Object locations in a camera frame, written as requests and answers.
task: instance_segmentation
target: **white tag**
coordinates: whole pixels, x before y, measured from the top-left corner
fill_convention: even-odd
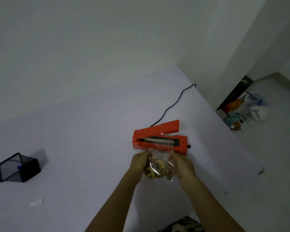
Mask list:
[[[36,206],[36,205],[38,205],[40,203],[43,203],[43,199],[38,199],[38,200],[36,200],[34,202],[31,202],[29,206],[30,207],[34,207],[34,206]]]

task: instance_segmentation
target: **patterned fabric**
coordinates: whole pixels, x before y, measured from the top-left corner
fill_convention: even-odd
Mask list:
[[[158,232],[204,232],[202,225],[189,216],[185,216],[182,219],[168,225],[167,227],[159,230]]]

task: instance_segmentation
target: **orange impulse sealer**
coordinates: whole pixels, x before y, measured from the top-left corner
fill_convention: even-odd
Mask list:
[[[163,123],[145,129],[135,130],[133,133],[133,148],[135,149],[159,149],[159,151],[168,151],[170,146],[174,147],[174,152],[186,156],[188,145],[187,137],[165,134],[177,133],[179,131],[179,120]]]

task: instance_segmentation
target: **plastic bag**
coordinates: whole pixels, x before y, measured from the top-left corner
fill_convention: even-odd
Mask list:
[[[171,139],[147,140],[151,142],[151,148],[146,149],[152,151],[152,155],[148,157],[144,172],[147,178],[167,177],[172,180],[172,173],[168,168],[170,152],[174,149],[174,141]]]

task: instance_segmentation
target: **black mesh pen holder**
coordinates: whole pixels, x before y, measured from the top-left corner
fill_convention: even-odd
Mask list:
[[[26,182],[40,172],[37,159],[16,153],[0,163],[0,182]]]

